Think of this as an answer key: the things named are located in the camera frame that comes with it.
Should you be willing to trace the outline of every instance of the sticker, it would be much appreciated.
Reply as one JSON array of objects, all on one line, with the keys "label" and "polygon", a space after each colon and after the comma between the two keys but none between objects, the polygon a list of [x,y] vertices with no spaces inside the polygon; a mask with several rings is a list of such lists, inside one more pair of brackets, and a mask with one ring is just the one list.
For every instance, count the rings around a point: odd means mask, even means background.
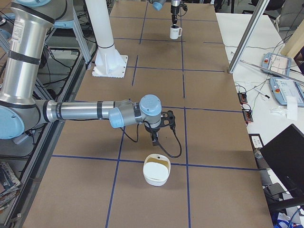
[{"label": "sticker", "polygon": [[21,43],[24,31],[24,24],[24,20],[15,21],[13,34],[11,36],[12,41]]},{"label": "sticker", "polygon": [[261,140],[258,136],[252,136],[251,139],[255,148],[263,147]]}]

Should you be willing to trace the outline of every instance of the blue cable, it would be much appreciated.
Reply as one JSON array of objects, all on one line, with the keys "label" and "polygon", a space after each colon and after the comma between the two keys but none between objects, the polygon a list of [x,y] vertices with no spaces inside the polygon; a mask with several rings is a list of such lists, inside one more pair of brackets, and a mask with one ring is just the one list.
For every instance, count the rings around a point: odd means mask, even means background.
[{"label": "blue cable", "polygon": [[291,227],[291,224],[292,224],[292,222],[293,222],[294,216],[295,216],[296,213],[299,212],[301,209],[302,209],[302,207],[300,207],[298,210],[296,210],[295,213],[292,215],[292,217],[291,217],[291,219],[290,219],[290,222],[289,222],[287,228],[290,228],[290,227]]}]

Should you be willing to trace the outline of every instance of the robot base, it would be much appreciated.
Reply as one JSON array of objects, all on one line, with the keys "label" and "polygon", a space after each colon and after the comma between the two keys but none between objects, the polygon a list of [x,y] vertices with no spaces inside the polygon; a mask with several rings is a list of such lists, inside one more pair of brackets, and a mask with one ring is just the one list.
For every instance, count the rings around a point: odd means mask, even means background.
[{"label": "robot base", "polygon": [[96,77],[118,77],[123,78],[125,71],[126,71],[126,65],[128,62],[128,56],[120,55],[122,60],[125,62],[124,66],[117,66],[115,69],[112,70],[106,70],[106,68],[103,65],[95,66],[92,72],[93,76]]}]

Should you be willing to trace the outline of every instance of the mug handle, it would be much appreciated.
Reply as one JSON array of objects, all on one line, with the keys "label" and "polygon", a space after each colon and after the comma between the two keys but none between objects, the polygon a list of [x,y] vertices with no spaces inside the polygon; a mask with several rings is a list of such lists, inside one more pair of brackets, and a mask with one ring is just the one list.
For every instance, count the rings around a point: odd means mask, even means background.
[{"label": "mug handle", "polygon": [[181,37],[181,32],[182,32],[182,28],[180,27],[179,36],[178,37]]}]

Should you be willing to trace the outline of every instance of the metal pole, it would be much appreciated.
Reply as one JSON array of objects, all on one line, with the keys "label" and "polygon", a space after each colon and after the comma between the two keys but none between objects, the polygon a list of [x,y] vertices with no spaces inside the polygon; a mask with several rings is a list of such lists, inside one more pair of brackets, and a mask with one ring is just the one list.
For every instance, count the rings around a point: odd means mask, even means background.
[{"label": "metal pole", "polygon": [[231,63],[229,65],[228,72],[232,74],[241,59],[241,56],[246,48],[246,45],[260,19],[260,17],[263,15],[267,5],[269,3],[269,0],[260,0],[256,6],[256,10],[253,12],[252,17],[247,25],[247,28],[244,32],[244,35],[238,45],[238,48],[236,50],[236,53],[234,54]]}]

